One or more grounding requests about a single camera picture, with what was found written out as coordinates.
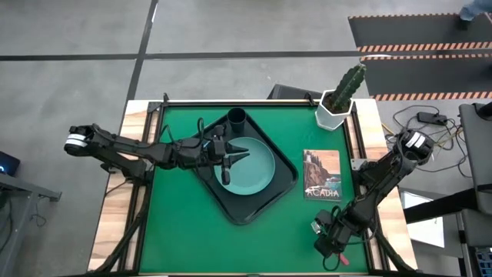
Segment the teal plate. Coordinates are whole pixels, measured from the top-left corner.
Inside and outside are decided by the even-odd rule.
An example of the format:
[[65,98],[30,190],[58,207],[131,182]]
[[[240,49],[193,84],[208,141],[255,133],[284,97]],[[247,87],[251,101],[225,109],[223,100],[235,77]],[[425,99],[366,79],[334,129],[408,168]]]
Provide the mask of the teal plate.
[[[275,173],[274,155],[268,146],[248,137],[234,138],[229,143],[249,149],[250,155],[232,165],[231,183],[222,186],[237,195],[252,195],[266,188]],[[215,177],[221,180],[221,166],[215,166],[214,171]]]

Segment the wooden table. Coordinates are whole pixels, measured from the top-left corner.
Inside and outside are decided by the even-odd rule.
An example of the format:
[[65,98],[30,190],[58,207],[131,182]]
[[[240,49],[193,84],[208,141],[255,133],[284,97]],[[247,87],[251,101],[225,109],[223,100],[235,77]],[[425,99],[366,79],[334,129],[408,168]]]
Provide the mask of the wooden table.
[[[120,135],[132,139],[142,139],[142,133],[147,115],[149,100],[129,101],[125,110],[125,117],[121,126]],[[379,159],[387,153],[386,141],[384,139],[381,120],[377,111],[376,102],[373,99],[357,99],[357,114],[361,126],[362,139],[368,159]],[[153,117],[149,138],[153,138],[155,133],[157,116]],[[353,121],[348,119],[348,126],[351,134],[351,143],[354,149],[355,158],[359,156],[357,138],[354,134]],[[124,178],[120,173],[112,174],[109,178],[107,190],[123,183]],[[101,217],[98,229],[95,234],[94,245],[88,263],[88,270],[96,269],[103,263],[108,255],[118,244],[125,231],[125,223],[128,214],[128,207],[131,198],[132,185],[126,184],[109,194],[101,207]],[[141,199],[145,188],[140,188],[138,194],[139,201],[137,207],[141,205]],[[402,204],[400,201],[398,188],[393,191],[378,206],[383,233],[403,260],[412,268],[417,268],[411,240],[408,235],[407,223],[405,222]],[[125,268],[130,269],[134,254],[136,234],[131,240]],[[375,239],[371,241],[371,248],[374,257],[374,266],[381,268],[378,247]]]

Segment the black floor mat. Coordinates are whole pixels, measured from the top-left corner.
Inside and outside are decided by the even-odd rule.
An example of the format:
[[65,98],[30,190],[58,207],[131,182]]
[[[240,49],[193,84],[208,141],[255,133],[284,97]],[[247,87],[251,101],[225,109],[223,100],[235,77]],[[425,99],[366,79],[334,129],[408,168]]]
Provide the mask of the black floor mat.
[[380,101],[492,96],[492,54],[364,58],[369,95]]
[[457,15],[388,15],[350,17],[361,52],[423,51],[492,46],[492,24],[477,16],[467,31],[456,28]]

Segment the green tablecloth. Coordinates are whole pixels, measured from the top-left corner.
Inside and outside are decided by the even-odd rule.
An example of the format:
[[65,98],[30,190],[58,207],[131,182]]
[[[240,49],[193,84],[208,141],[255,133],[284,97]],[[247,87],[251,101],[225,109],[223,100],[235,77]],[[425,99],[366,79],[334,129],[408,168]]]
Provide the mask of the green tablecloth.
[[[196,133],[230,108],[167,108],[164,124],[175,139]],[[141,272],[324,272],[322,256],[313,247],[317,236],[310,223],[320,209],[342,208],[354,197],[350,160],[343,129],[328,132],[316,126],[313,108],[246,107],[299,172],[296,186],[248,225],[230,223],[192,171],[157,169],[141,259]],[[168,142],[166,135],[163,142]],[[341,202],[307,200],[303,195],[303,150],[340,152]],[[338,272],[367,272],[362,244],[349,245],[350,265]],[[333,267],[336,257],[328,259]]]

